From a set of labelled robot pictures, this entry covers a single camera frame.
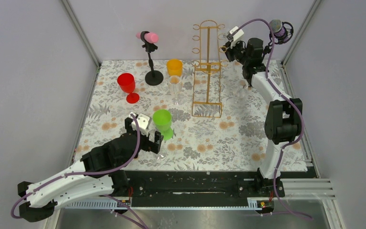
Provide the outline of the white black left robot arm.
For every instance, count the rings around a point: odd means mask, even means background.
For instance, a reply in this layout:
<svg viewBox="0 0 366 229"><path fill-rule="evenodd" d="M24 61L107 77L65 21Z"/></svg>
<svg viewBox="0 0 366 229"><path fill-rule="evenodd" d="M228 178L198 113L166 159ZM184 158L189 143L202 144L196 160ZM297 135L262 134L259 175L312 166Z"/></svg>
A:
<svg viewBox="0 0 366 229"><path fill-rule="evenodd" d="M20 182L20 199L11 216L28 222L49 218L55 211L79 200L96 196L123 196L132 187L123 168L140 151L158 154L163 135L148 132L149 120L132 113L124 120L125 133L94 147L63 171L36 183Z"/></svg>

